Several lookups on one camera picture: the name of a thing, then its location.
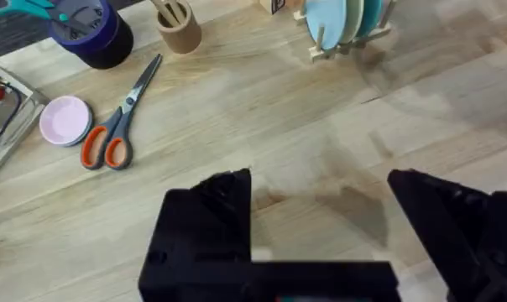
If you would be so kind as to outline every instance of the light blue plate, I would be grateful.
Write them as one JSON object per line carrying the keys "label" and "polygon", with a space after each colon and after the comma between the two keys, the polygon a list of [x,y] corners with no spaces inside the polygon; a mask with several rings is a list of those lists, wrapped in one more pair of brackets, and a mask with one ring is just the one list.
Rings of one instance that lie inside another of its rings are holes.
{"label": "light blue plate", "polygon": [[306,22],[311,38],[317,41],[319,27],[324,24],[321,48],[336,47],[343,36],[347,20],[347,0],[306,0]]}
{"label": "light blue plate", "polygon": [[356,35],[359,38],[367,36],[377,27],[382,14],[382,0],[365,0],[363,5],[362,25]]}

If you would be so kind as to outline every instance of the dish rack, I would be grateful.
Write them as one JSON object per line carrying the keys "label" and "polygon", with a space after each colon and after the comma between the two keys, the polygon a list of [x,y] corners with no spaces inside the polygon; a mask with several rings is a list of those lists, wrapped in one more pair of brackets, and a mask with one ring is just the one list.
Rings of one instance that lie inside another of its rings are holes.
{"label": "dish rack", "polygon": [[[397,4],[397,0],[389,0],[386,9],[384,10],[384,15],[381,17],[379,23],[369,33],[366,37],[354,39],[350,43],[346,44],[338,44],[333,49],[322,49],[322,35],[324,33],[324,29],[319,28],[319,33],[316,41],[316,45],[309,48],[310,51],[310,59],[311,62],[315,62],[317,60],[329,60],[333,59],[336,54],[348,55],[352,48],[356,49],[364,49],[367,46],[368,42],[371,42],[376,39],[380,39],[387,34],[389,34],[392,30],[392,26],[389,23],[389,19],[391,18],[392,12],[394,12],[395,5]],[[301,1],[301,7],[299,10],[293,13],[293,19],[296,21],[298,25],[302,25],[306,23],[306,0]]]}
{"label": "dish rack", "polygon": [[[0,168],[9,159],[18,145],[24,140],[29,132],[34,128],[39,119],[40,113],[49,99],[37,92],[30,85],[27,85],[13,73],[0,67],[0,81],[8,83],[13,88],[20,91],[21,105],[13,120],[9,123],[5,132],[0,137]],[[13,92],[6,89],[6,99]]]}

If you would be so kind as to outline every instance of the wooden table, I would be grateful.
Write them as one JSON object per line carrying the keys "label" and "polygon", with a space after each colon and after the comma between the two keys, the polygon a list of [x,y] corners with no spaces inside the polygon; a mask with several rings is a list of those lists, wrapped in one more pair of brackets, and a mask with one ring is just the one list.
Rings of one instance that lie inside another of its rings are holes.
{"label": "wooden table", "polygon": [[[275,259],[390,260],[406,300],[442,300],[445,285],[386,175],[415,168],[507,190],[507,31],[491,31],[487,48],[482,36],[447,30],[467,15],[434,27],[418,14],[431,25],[418,39],[403,18],[416,7],[401,1],[395,23],[407,35],[365,52],[392,49],[385,61],[312,65],[313,42],[290,11],[191,4],[204,37],[189,55],[160,41],[144,2],[121,12],[136,51],[112,70],[90,70],[51,40],[0,58],[50,98],[86,100],[100,122],[165,57],[133,118],[131,169],[85,170],[80,147],[54,147],[35,130],[0,172],[0,302],[139,301],[165,192],[242,167],[253,173],[255,247]],[[479,24],[505,25],[507,13]]]}

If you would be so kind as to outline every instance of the tape roll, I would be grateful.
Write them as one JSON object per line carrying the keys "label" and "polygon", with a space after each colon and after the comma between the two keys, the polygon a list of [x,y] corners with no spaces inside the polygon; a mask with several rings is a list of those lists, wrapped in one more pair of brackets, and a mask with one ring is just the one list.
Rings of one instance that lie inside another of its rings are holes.
{"label": "tape roll", "polygon": [[58,23],[49,25],[50,36],[89,66],[114,67],[132,51],[132,30],[106,0],[60,0],[56,7],[69,18],[94,28],[82,35]]}

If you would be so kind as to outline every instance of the wooden cup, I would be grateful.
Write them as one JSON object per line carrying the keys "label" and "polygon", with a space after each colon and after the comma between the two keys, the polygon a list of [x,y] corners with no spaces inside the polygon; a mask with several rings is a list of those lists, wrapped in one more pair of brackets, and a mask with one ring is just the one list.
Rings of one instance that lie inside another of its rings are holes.
{"label": "wooden cup", "polygon": [[[196,49],[200,44],[201,28],[194,17],[194,13],[192,12],[190,5],[183,0],[179,0],[177,3],[183,11],[183,14],[186,16],[185,21],[180,23],[177,27],[172,27],[164,16],[162,16],[161,13],[158,13],[158,30],[171,50],[177,54],[187,54]],[[168,3],[165,5],[170,11],[172,11],[171,6]]]}

